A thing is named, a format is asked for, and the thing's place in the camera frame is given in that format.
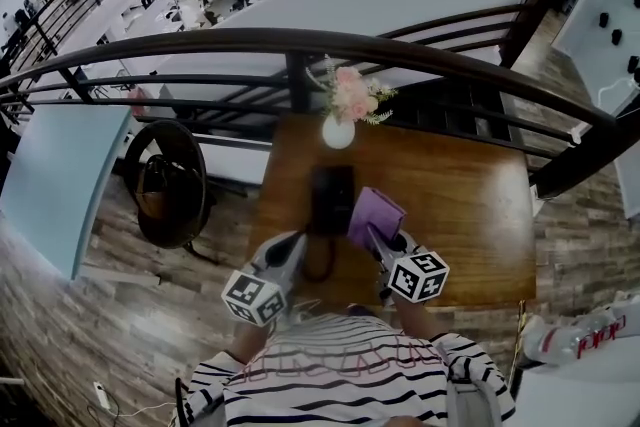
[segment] black chair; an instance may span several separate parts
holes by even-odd
[[[142,152],[153,142],[161,155],[140,164]],[[204,157],[198,142],[175,121],[145,126],[131,141],[124,159],[124,180],[138,206],[138,224],[145,238],[156,246],[193,248],[216,203],[208,190]]]

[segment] flower bouquet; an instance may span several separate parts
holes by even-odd
[[[378,79],[366,80],[353,67],[334,66],[329,56],[325,56],[328,80],[316,79],[309,69],[307,75],[318,87],[327,92],[327,118],[322,127],[322,135],[332,148],[346,148],[355,136],[355,122],[364,121],[377,125],[388,119],[393,112],[376,114],[381,102],[396,94],[394,89],[380,84]]]

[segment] purple cloth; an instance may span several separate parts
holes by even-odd
[[[371,187],[363,187],[349,223],[347,237],[356,246],[370,250],[372,247],[367,225],[375,226],[387,240],[398,234],[406,212]]]

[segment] striped shirt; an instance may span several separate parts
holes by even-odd
[[[375,317],[329,314],[276,331],[248,365],[226,352],[200,363],[184,408],[197,426],[382,426],[395,416],[445,426],[452,380],[483,381],[503,420],[515,412],[474,342],[452,333],[420,340]]]

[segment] robotic arm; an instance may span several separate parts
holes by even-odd
[[[233,271],[222,299],[234,317],[258,327],[287,307],[287,295],[307,253],[307,235],[286,232],[264,242],[241,271]]]
[[[449,266],[435,251],[429,251],[404,230],[387,240],[372,224],[367,225],[372,245],[370,252],[380,264],[380,300],[391,302],[391,291],[412,303],[437,297],[449,276]]]

